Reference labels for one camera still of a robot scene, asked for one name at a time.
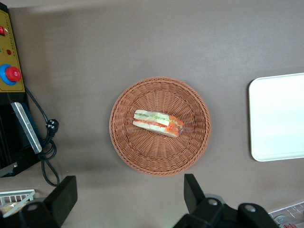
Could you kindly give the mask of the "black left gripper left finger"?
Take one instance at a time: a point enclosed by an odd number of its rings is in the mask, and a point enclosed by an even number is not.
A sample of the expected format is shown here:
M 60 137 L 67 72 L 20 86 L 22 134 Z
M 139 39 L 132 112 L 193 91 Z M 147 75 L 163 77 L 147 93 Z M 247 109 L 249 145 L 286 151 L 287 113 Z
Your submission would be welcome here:
M 76 202 L 76 176 L 67 176 L 43 201 L 29 203 L 17 213 L 17 227 L 60 228 Z

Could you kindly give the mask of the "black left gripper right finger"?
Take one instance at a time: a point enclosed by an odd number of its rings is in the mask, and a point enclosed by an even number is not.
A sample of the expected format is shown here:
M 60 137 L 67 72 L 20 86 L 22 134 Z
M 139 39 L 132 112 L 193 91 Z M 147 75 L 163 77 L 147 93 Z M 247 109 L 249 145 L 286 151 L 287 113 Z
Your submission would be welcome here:
M 218 197 L 207 197 L 193 174 L 184 175 L 184 201 L 188 213 L 174 225 L 176 228 L 238 228 L 237 210 Z

